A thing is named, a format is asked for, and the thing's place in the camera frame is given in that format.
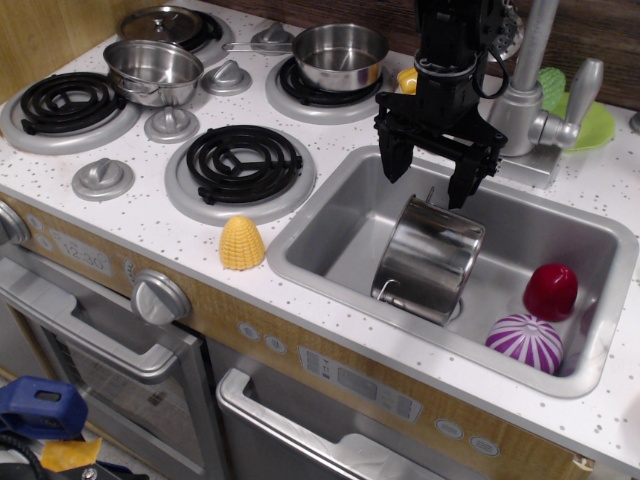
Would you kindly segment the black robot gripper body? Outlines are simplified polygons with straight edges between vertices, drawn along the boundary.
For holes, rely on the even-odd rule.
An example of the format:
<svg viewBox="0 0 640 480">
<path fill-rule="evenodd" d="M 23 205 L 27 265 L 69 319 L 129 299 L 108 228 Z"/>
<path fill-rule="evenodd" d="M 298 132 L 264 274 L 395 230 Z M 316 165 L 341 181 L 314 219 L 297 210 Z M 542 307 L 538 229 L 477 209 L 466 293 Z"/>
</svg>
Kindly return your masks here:
<svg viewBox="0 0 640 480">
<path fill-rule="evenodd" d="M 377 132 L 393 131 L 411 142 L 452 161 L 459 160 L 469 147 L 486 149 L 487 175 L 497 173 L 500 150 L 506 136 L 480 116 L 480 99 L 495 99 L 506 91 L 483 91 L 487 57 L 477 55 L 469 67 L 456 69 L 429 63 L 425 58 L 414 62 L 417 70 L 415 95 L 380 93 L 375 97 L 379 112 L 375 117 Z"/>
</svg>

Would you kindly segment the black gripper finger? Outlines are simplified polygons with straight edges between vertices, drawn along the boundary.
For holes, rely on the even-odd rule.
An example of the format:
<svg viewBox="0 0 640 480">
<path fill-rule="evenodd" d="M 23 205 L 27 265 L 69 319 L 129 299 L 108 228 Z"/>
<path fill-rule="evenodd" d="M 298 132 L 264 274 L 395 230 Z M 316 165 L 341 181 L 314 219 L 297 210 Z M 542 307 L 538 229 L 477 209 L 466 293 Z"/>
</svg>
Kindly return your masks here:
<svg viewBox="0 0 640 480">
<path fill-rule="evenodd" d="M 473 195 L 481 181 L 487 175 L 486 149 L 469 147 L 459 160 L 456 160 L 454 173 L 448 185 L 448 208 L 461 208 L 466 199 Z"/>
<path fill-rule="evenodd" d="M 378 131 L 378 138 L 383 173 L 391 183 L 395 183 L 411 166 L 414 145 L 385 129 Z"/>
</svg>

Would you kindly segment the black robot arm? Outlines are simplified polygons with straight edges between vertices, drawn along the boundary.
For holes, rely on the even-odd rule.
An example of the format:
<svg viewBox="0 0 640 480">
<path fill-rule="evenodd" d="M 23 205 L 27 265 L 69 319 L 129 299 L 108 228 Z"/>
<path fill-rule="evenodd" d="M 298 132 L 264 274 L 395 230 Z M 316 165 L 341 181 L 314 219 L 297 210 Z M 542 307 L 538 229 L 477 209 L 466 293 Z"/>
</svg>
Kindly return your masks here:
<svg viewBox="0 0 640 480">
<path fill-rule="evenodd" d="M 500 1 L 418 1 L 420 46 L 416 92 L 379 93 L 375 117 L 383 172 L 396 182 L 415 148 L 454 161 L 449 208 L 461 208 L 497 172 L 507 138 L 482 118 L 487 58 L 506 17 Z"/>
</svg>

